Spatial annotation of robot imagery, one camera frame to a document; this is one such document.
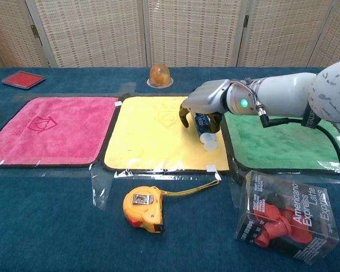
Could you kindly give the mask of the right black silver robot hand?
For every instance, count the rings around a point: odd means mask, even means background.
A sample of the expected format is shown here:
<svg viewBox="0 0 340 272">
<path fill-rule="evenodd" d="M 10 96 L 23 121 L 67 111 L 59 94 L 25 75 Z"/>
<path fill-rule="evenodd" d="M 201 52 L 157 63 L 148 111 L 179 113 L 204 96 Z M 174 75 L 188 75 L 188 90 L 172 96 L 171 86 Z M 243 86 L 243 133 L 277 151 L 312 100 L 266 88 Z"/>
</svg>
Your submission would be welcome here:
<svg viewBox="0 0 340 272">
<path fill-rule="evenodd" d="M 208 125 L 203 126 L 207 133 L 217 133 L 220 130 L 222 117 L 226 112 L 240 114 L 236 109 L 236 95 L 245 93 L 250 95 L 250 100 L 254 105 L 259 103 L 259 99 L 243 80 L 210 80 L 195 88 L 188 97 L 181 103 L 179 118 L 184 127 L 188 128 L 188 113 L 204 114 L 210 120 Z"/>
</svg>

